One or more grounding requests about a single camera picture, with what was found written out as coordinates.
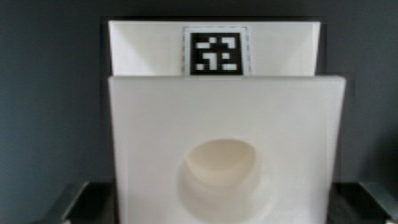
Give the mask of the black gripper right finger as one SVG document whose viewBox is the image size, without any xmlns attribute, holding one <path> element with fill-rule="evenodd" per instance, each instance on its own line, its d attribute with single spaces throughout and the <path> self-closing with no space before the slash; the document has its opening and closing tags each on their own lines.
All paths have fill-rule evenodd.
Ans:
<svg viewBox="0 0 398 224">
<path fill-rule="evenodd" d="M 380 184 L 332 185 L 330 224 L 398 224 L 398 200 Z"/>
</svg>

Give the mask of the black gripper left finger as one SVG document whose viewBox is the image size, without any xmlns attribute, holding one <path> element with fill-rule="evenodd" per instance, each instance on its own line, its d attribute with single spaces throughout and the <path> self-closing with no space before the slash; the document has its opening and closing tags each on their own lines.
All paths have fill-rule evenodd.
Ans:
<svg viewBox="0 0 398 224">
<path fill-rule="evenodd" d="M 110 182 L 69 185 L 34 224 L 115 224 L 115 194 Z"/>
</svg>

